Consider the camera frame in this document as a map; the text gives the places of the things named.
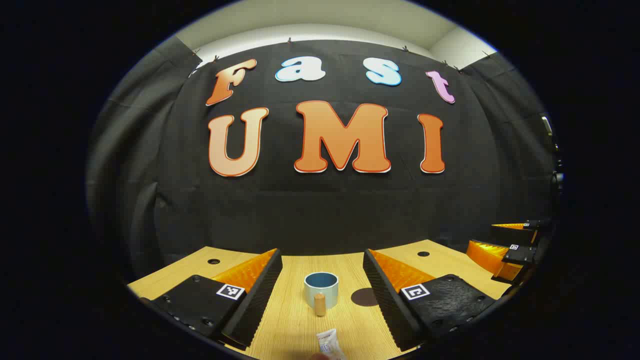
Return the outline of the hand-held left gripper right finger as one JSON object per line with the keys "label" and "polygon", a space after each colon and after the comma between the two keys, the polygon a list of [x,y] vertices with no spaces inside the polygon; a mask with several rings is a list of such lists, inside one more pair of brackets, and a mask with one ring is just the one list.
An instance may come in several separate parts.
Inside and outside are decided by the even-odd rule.
{"label": "hand-held left gripper right finger", "polygon": [[379,251],[367,249],[362,267],[401,351],[462,332],[496,302],[455,274],[434,277]]}

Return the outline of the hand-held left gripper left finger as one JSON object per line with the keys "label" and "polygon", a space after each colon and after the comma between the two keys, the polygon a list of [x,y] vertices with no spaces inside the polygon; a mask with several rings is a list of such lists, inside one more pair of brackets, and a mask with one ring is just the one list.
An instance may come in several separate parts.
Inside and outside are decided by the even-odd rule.
{"label": "hand-held left gripper left finger", "polygon": [[192,274],[158,296],[141,296],[141,301],[202,337],[245,350],[281,271],[281,251],[274,248],[212,278]]}

